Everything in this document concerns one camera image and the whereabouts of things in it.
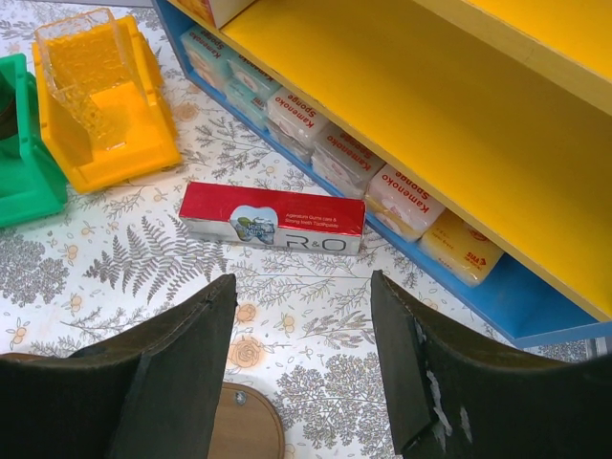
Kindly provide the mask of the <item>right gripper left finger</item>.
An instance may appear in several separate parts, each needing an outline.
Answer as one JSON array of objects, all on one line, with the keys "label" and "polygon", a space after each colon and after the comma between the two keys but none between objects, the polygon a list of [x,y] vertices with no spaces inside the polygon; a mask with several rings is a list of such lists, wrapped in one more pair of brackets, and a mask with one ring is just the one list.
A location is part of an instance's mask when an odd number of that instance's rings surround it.
[{"label": "right gripper left finger", "polygon": [[1,358],[5,458],[204,458],[236,306],[224,274],[66,358]]}]

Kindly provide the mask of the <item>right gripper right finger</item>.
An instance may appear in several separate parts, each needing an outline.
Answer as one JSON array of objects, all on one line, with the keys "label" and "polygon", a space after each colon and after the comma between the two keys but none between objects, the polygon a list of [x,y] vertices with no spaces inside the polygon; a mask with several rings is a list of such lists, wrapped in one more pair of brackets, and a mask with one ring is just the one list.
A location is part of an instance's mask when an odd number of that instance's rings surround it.
[{"label": "right gripper right finger", "polygon": [[485,337],[382,272],[371,314],[393,446],[405,458],[607,458],[611,359],[567,363]]}]

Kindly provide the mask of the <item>clear textured acrylic holder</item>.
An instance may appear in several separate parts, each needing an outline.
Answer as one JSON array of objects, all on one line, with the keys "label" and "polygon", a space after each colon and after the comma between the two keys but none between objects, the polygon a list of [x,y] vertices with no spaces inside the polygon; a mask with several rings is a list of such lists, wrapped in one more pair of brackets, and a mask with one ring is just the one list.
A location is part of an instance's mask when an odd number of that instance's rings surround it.
[{"label": "clear textured acrylic holder", "polygon": [[144,89],[129,35],[107,8],[39,27],[35,41],[54,98],[88,134],[94,147],[127,143],[128,106]]}]

